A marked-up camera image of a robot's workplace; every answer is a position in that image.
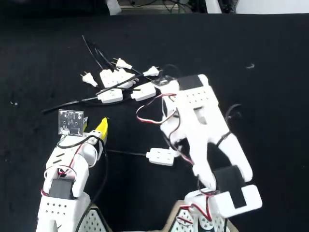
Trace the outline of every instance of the black cable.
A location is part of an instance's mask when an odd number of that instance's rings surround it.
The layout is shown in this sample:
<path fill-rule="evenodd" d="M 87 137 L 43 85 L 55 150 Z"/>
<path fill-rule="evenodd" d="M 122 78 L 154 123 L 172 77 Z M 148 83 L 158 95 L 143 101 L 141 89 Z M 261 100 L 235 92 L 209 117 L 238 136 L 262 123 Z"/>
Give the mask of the black cable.
<path fill-rule="evenodd" d="M 177 4 L 178 6 L 180 5 L 180 6 L 182 6 L 182 9 L 186 12 L 186 10 L 184 9 L 184 7 L 187 7 L 187 8 L 189 8 L 190 10 L 192 10 L 192 7 L 191 6 L 189 6 L 188 4 L 183 4 L 183 3 L 180 3 L 179 1 L 174 1 L 174 0 L 168 0 L 168 1 L 171 1 L 171 2 L 173 2 L 173 3 L 175 3 L 175 4 Z"/>
<path fill-rule="evenodd" d="M 120 83 L 118 83 L 118 84 L 116 84 L 114 86 L 111 86 L 111 87 L 108 87 L 108 88 L 105 88 L 105 89 L 101 90 L 100 92 L 96 93 L 96 95 L 104 93 L 104 92 L 106 92 L 108 90 L 111 90 L 112 88 L 115 88 L 115 87 L 118 87 L 120 85 L 123 85 L 123 84 L 125 84 L 125 83 L 127 83 L 129 81 L 134 80 L 134 79 L 138 79 L 139 77 L 142 77 L 142 76 L 144 76 L 144 74 L 139 74 L 139 75 L 133 76 L 133 77 L 131 77 L 131 78 L 129 78 L 129 79 L 123 81 L 123 82 L 120 82 Z"/>
<path fill-rule="evenodd" d="M 63 140 L 59 140 L 58 143 L 57 143 L 57 147 L 59 147 L 59 148 L 61 148 L 61 149 L 72 148 L 72 147 L 78 146 L 78 145 L 80 145 L 80 144 L 83 144 L 84 142 L 86 142 L 86 141 L 87 141 L 88 139 L 90 139 L 90 138 L 96 138 L 96 139 L 98 139 L 99 141 L 101 141 L 102 143 L 104 143 L 104 141 L 103 141 L 101 138 L 99 138 L 99 137 L 97 137 L 97 136 L 95 136 L 95 135 L 89 135 L 89 136 L 87 136 L 86 138 L 84 138 L 83 140 L 79 141 L 78 143 L 71 144 L 71 145 L 68 145 L 68 146 L 61 146 L 60 143 L 61 143 Z"/>
<path fill-rule="evenodd" d="M 239 107 L 239 106 L 241 106 L 241 104 L 234 104 L 234 105 L 230 106 L 230 108 L 228 108 L 228 110 L 227 110 L 227 112 L 226 112 L 226 114 L 224 116 L 224 120 L 225 120 L 225 122 L 227 124 L 227 127 L 229 127 L 228 126 L 228 120 L 230 119 L 229 117 L 230 117 L 230 114 L 231 114 L 232 110 L 234 110 L 236 107 Z"/>
<path fill-rule="evenodd" d="M 148 6 L 148 5 L 151 5 L 151 4 L 155 3 L 157 0 L 153 0 L 153 1 L 149 2 L 149 3 L 142 4 L 142 5 L 138 5 L 138 6 L 134 5 L 130 0 L 127 0 L 127 1 L 130 3 L 130 5 L 131 5 L 132 7 L 138 8 L 138 7 L 141 7 L 141 6 Z"/>
<path fill-rule="evenodd" d="M 132 71 L 136 72 L 137 74 L 141 74 L 139 71 L 137 71 L 136 69 L 134 68 L 131 68 Z"/>
<path fill-rule="evenodd" d="M 88 205 L 88 207 L 85 209 L 83 215 L 81 216 L 81 219 L 79 220 L 78 224 L 77 224 L 77 227 L 75 229 L 75 232 L 78 232 L 82 222 L 83 222 L 83 219 L 86 217 L 86 215 L 88 214 L 90 208 L 91 208 L 91 205 L 98 199 L 98 197 L 100 196 L 102 190 L 104 189 L 104 186 L 106 184 L 106 181 L 107 181 L 107 177 L 108 177 L 108 169 L 109 169 L 109 166 L 108 166 L 108 157 L 107 157 L 107 153 L 106 153 L 106 148 L 105 148 L 105 143 L 103 142 L 103 140 L 101 138 L 98 138 L 96 136 L 88 136 L 88 138 L 90 137 L 94 137 L 94 138 L 97 138 L 99 139 L 101 142 L 102 142 L 102 145 L 103 145 L 103 149 L 104 149 L 104 157 L 105 157 L 105 175 L 104 175 L 104 179 L 102 181 L 102 184 L 100 186 L 100 188 L 98 189 L 97 193 L 95 194 L 95 196 L 93 197 L 92 201 L 90 202 L 90 204 Z"/>
<path fill-rule="evenodd" d="M 150 82 L 154 81 L 153 79 L 149 78 L 148 76 L 145 77 L 147 80 L 149 80 Z"/>
<path fill-rule="evenodd" d="M 185 10 L 185 6 L 186 5 L 181 5 L 181 4 L 178 4 L 178 9 L 179 9 L 179 7 L 181 7 L 182 9 L 183 9 L 183 11 L 185 12 L 185 13 L 187 13 L 187 11 Z"/>
<path fill-rule="evenodd" d="M 78 103 L 87 103 L 87 104 L 92 104 L 92 105 L 98 105 L 98 106 L 108 106 L 108 105 L 115 105 L 115 104 L 120 104 L 128 99 L 131 99 L 131 98 L 127 98 L 127 99 L 123 99 L 122 101 L 116 101 L 116 102 L 111 102 L 111 103 L 94 103 L 94 102 L 90 102 L 91 100 L 94 100 L 94 99 L 98 99 L 97 97 L 93 97 L 93 98 L 87 98 L 87 99 L 81 99 L 80 101 L 71 101 L 71 102 L 68 102 L 68 103 L 64 103 L 64 104 L 61 104 L 61 105 L 57 105 L 57 106 L 54 106 L 52 108 L 49 108 L 49 109 L 44 109 L 41 111 L 42 114 L 47 114 L 47 113 L 50 113 L 54 110 L 58 110 L 62 107 L 65 107 L 65 106 L 69 106 L 69 105 L 74 105 L 74 104 L 78 104 Z"/>
<path fill-rule="evenodd" d="M 162 71 L 160 72 L 160 77 L 163 76 L 163 73 L 164 73 L 164 71 L 166 71 L 167 67 L 172 67 L 173 69 L 175 69 L 177 71 L 177 73 L 178 73 L 178 77 L 182 76 L 182 73 L 180 72 L 180 69 L 176 65 L 166 64 L 166 65 L 164 65 Z"/>
<path fill-rule="evenodd" d="M 140 91 L 140 89 L 135 89 L 135 88 L 122 88 L 122 87 L 116 87 L 116 88 L 125 90 L 125 91 Z"/>
<path fill-rule="evenodd" d="M 95 51 L 98 55 L 100 55 L 104 61 L 108 64 L 108 66 L 110 66 L 113 70 L 118 70 L 107 58 L 106 56 L 101 52 L 101 50 L 98 48 L 97 45 L 95 45 Z"/>
<path fill-rule="evenodd" d="M 177 5 L 178 6 L 178 13 L 180 14 L 180 3 L 179 3 L 179 1 L 180 0 L 177 0 L 177 1 L 171 1 L 171 2 L 173 2 L 174 3 L 174 5 L 172 6 L 172 8 L 171 8 L 171 12 L 173 11 L 173 8 L 175 7 L 175 5 Z"/>
<path fill-rule="evenodd" d="M 224 227 L 223 227 L 223 232 L 226 232 L 227 229 L 227 218 L 224 219 Z"/>
<path fill-rule="evenodd" d="M 223 141 L 224 139 L 226 139 L 231 133 L 232 133 L 232 132 L 229 131 L 228 133 L 222 135 L 221 139 L 219 139 L 219 141 L 217 142 L 216 146 L 219 147 L 220 144 L 222 143 L 222 141 Z"/>
<path fill-rule="evenodd" d="M 92 51 L 91 51 L 91 49 L 90 49 L 90 47 L 89 47 L 89 44 L 88 44 L 87 40 L 85 39 L 85 36 L 82 35 L 82 38 L 83 38 L 83 40 L 84 40 L 84 42 L 85 42 L 85 44 L 86 44 L 86 46 L 87 46 L 87 48 L 88 48 L 88 50 L 89 50 L 91 56 L 92 56 L 92 58 L 96 61 L 96 63 L 97 63 L 97 64 L 100 66 L 100 68 L 103 70 L 102 65 L 101 65 L 100 62 L 97 60 L 97 58 L 95 57 L 95 55 L 93 55 L 93 53 L 92 53 Z"/>
<path fill-rule="evenodd" d="M 170 142 L 170 137 L 172 136 L 172 134 L 176 131 L 176 130 L 178 130 L 178 128 L 180 127 L 180 124 L 181 124 L 181 119 L 180 119 L 180 114 L 179 114 L 179 111 L 178 111 L 178 109 L 176 108 L 176 111 L 177 111 L 177 114 L 178 114 L 178 125 L 177 125 L 177 127 L 174 129 L 174 130 L 172 130 L 171 132 L 170 132 L 170 134 L 169 134 L 169 137 L 168 137 L 168 139 L 169 139 L 169 142 Z"/>
<path fill-rule="evenodd" d="M 165 6 L 165 8 L 167 9 L 168 12 L 172 13 L 172 10 L 168 8 L 168 6 L 166 5 L 166 0 L 162 0 L 163 5 Z"/>
<path fill-rule="evenodd" d="M 117 154 L 127 154 L 127 155 L 134 155 L 134 156 L 146 156 L 146 153 L 136 153 L 136 152 L 129 152 L 129 151 L 118 151 L 112 149 L 106 149 L 107 152 L 110 153 L 117 153 Z"/>

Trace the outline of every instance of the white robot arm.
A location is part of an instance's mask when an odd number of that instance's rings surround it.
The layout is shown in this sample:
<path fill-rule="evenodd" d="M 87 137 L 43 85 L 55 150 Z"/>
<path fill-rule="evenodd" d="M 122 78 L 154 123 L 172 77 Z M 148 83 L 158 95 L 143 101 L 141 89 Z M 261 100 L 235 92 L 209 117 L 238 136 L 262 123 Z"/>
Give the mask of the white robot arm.
<path fill-rule="evenodd" d="M 208 191 L 221 192 L 209 199 L 211 213 L 228 218 L 260 208 L 262 201 L 256 186 L 245 185 L 253 176 L 250 164 L 222 116 L 207 77 L 202 74 L 178 80 L 162 77 L 155 85 L 162 94 L 176 94 L 163 97 L 167 115 L 175 109 L 177 114 L 161 125 L 162 132 L 172 145 L 184 138 L 188 140 L 194 175 L 199 177 Z M 232 166 L 212 171 L 207 160 L 208 143 L 217 145 L 229 158 Z M 186 203 L 197 203 L 205 208 L 205 198 L 199 195 L 200 193 L 195 196 L 189 194 L 185 199 Z"/>
<path fill-rule="evenodd" d="M 44 172 L 36 232 L 74 232 L 90 204 L 84 192 L 89 172 L 107 139 L 107 119 L 82 137 L 63 135 Z"/>

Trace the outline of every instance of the electrical plug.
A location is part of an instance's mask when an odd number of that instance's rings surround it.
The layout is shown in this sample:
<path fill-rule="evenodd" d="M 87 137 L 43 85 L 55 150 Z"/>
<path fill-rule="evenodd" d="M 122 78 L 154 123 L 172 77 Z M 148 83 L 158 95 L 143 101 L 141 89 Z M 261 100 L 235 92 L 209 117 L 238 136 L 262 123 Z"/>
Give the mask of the electrical plug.
<path fill-rule="evenodd" d="M 91 84 L 93 87 L 98 86 L 97 82 L 93 79 L 93 76 L 91 75 L 91 73 L 85 72 L 85 76 L 83 76 L 83 75 L 81 75 L 81 76 L 82 76 L 84 82 Z"/>
<path fill-rule="evenodd" d="M 134 89 L 140 89 L 140 91 L 133 91 L 131 98 L 136 101 L 142 101 L 156 95 L 155 87 L 151 82 L 135 87 Z"/>
<path fill-rule="evenodd" d="M 117 63 L 116 63 L 117 68 L 132 69 L 132 65 L 129 65 L 123 59 L 121 59 L 121 58 L 119 58 L 119 59 L 113 58 L 113 59 L 117 61 Z"/>
<path fill-rule="evenodd" d="M 158 76 L 160 71 L 155 67 L 152 66 L 148 71 L 144 72 L 144 76 Z"/>

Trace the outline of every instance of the black cloth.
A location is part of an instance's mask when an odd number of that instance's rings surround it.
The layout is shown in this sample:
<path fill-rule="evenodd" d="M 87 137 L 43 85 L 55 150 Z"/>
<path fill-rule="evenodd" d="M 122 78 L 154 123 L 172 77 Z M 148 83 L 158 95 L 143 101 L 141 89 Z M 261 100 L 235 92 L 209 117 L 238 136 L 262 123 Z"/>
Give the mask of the black cloth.
<path fill-rule="evenodd" d="M 81 35 L 110 57 L 136 69 L 177 65 L 183 75 L 204 73 L 222 112 L 241 103 L 230 121 L 253 169 L 263 207 L 231 218 L 240 231 L 304 231 L 308 176 L 309 15 L 140 15 L 0 22 L 1 231 L 35 230 L 47 159 L 56 146 L 57 112 L 40 111 L 94 96 L 81 81 L 99 68 Z M 170 75 L 177 73 L 170 69 Z M 88 130 L 109 117 L 107 147 L 146 152 L 166 147 L 156 125 L 136 120 L 141 102 L 106 107 L 77 105 Z M 160 101 L 145 116 L 159 119 Z M 213 146 L 209 160 L 226 159 Z M 97 205 L 114 231 L 161 229 L 176 202 L 196 190 L 189 164 L 150 164 L 109 154 L 109 178 Z M 90 170 L 94 196 L 104 165 Z"/>

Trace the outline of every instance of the white plug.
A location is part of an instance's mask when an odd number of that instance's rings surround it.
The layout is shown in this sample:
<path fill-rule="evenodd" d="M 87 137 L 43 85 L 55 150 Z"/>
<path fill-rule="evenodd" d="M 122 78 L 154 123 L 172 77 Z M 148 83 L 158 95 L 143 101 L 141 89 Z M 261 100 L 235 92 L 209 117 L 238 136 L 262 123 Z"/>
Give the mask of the white plug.
<path fill-rule="evenodd" d="M 119 102 L 123 99 L 124 97 L 122 95 L 122 90 L 117 88 L 113 88 L 111 90 L 98 94 L 98 100 L 101 100 L 104 104 Z"/>
<path fill-rule="evenodd" d="M 160 71 L 155 67 L 152 66 L 148 71 L 144 72 L 144 76 L 158 76 Z"/>
<path fill-rule="evenodd" d="M 125 68 L 125 69 L 132 69 L 132 65 L 126 63 L 123 59 L 119 58 L 116 63 L 117 68 Z"/>
<path fill-rule="evenodd" d="M 146 153 L 146 157 L 150 163 L 173 166 L 175 151 L 162 148 L 151 148 L 150 152 Z"/>
<path fill-rule="evenodd" d="M 93 79 L 93 76 L 91 75 L 91 73 L 88 72 L 88 73 L 86 73 L 85 76 L 83 76 L 83 75 L 81 75 L 81 76 L 82 76 L 84 82 L 91 84 L 93 87 L 98 86 L 97 82 Z"/>
<path fill-rule="evenodd" d="M 155 87 L 151 82 L 137 86 L 134 89 L 140 89 L 140 91 L 133 91 L 131 94 L 131 98 L 135 99 L 137 102 L 154 97 L 156 95 Z"/>

